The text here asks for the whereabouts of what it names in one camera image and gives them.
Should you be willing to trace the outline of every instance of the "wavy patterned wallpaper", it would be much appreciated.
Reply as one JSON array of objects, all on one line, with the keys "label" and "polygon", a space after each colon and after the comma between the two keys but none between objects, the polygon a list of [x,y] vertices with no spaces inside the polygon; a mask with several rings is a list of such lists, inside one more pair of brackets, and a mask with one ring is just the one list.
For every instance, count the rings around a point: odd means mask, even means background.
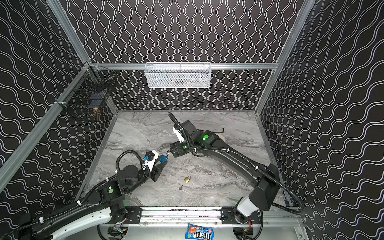
[{"label": "wavy patterned wallpaper", "polygon": [[44,0],[0,1],[0,164],[82,67]]},{"label": "wavy patterned wallpaper", "polygon": [[105,109],[95,122],[58,116],[0,193],[1,233],[27,212],[48,214],[75,199],[112,120]]},{"label": "wavy patterned wallpaper", "polygon": [[118,109],[253,111],[271,70],[213,70],[210,88],[149,88],[144,71],[116,71]]},{"label": "wavy patterned wallpaper", "polygon": [[60,0],[93,62],[276,62],[303,0]]},{"label": "wavy patterned wallpaper", "polygon": [[384,238],[383,12],[316,1],[261,114],[312,240]]}]

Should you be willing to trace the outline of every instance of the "white mesh basket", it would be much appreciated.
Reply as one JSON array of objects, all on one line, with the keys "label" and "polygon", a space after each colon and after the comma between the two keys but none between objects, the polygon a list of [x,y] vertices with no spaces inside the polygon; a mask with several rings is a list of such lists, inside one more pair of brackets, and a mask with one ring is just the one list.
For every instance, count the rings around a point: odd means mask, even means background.
[{"label": "white mesh basket", "polygon": [[150,88],[209,88],[211,63],[146,63]]}]

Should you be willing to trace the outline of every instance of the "gold padlock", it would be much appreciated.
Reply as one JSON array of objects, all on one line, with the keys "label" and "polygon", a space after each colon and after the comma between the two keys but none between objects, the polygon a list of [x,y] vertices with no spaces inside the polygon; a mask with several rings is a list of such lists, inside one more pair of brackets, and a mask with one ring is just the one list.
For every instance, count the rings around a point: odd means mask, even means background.
[{"label": "gold padlock", "polygon": [[188,176],[188,177],[184,178],[184,181],[189,182],[189,180],[191,180],[191,178],[192,178],[191,176]]}]

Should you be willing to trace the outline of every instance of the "black mesh basket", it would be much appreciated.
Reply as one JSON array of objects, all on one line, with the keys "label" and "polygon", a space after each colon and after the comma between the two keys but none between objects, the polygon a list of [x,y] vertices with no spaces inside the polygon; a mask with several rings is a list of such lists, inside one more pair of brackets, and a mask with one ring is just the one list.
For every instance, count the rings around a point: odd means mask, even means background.
[{"label": "black mesh basket", "polygon": [[60,105],[77,121],[98,121],[116,79],[116,72],[92,66]]}]

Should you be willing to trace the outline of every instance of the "gray marble surface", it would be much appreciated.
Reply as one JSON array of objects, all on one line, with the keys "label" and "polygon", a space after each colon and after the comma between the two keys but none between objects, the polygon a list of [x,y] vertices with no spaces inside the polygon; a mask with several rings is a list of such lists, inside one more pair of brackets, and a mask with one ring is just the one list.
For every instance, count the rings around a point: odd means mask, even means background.
[{"label": "gray marble surface", "polygon": [[[228,145],[249,158],[269,165],[270,160],[253,112],[174,112],[180,121],[190,120],[198,129],[220,131]],[[165,154],[169,144],[177,141],[172,132],[173,122],[167,112],[119,112],[107,146],[89,182],[88,189],[111,176],[116,158],[125,150],[137,151],[144,156],[156,150]],[[133,154],[125,155],[120,168],[139,161]],[[148,180],[132,195],[126,196],[126,205],[134,206],[234,206],[252,187],[226,165],[209,157],[192,154],[174,158],[169,155],[157,182]],[[281,190],[275,202],[285,205]]]}]

